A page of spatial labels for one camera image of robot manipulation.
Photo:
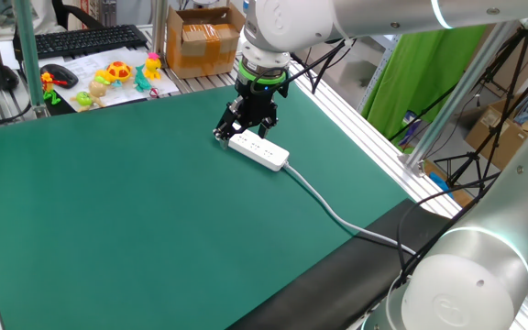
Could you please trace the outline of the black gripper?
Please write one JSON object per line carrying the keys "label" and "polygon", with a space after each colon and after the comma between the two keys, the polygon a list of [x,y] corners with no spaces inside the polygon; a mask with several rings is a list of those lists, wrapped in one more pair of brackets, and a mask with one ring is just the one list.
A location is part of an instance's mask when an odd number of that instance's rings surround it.
{"label": "black gripper", "polygon": [[271,84],[251,80],[236,80],[235,89],[240,100],[226,105],[213,131],[222,149],[227,149],[231,137],[238,133],[234,128],[235,122],[243,129],[259,126],[258,136],[265,138],[278,123],[278,105],[274,102],[274,94],[288,96],[287,87],[276,88]]}

